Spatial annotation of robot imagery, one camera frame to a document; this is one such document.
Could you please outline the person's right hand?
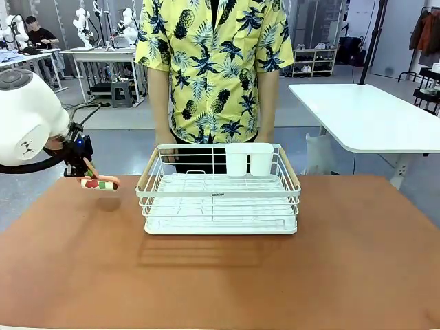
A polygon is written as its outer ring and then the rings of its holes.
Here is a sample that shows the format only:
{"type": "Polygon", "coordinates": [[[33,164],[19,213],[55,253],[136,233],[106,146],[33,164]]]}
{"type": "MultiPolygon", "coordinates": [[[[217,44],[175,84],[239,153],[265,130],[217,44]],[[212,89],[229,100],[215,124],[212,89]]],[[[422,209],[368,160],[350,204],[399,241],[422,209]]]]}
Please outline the person's right hand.
{"type": "Polygon", "coordinates": [[[175,149],[176,140],[171,132],[158,133],[155,136],[155,142],[159,148],[161,160],[164,163],[172,164],[175,162],[175,149]]]}

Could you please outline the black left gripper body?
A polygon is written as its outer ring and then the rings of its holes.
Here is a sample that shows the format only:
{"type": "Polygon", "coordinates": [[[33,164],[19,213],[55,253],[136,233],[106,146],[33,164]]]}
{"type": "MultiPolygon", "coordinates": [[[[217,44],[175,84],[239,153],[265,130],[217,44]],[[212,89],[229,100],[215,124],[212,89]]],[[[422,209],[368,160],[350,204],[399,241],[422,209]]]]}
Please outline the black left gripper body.
{"type": "Polygon", "coordinates": [[[72,168],[88,168],[85,159],[92,161],[93,147],[89,135],[78,134],[73,142],[67,144],[65,164],[72,168]]]}

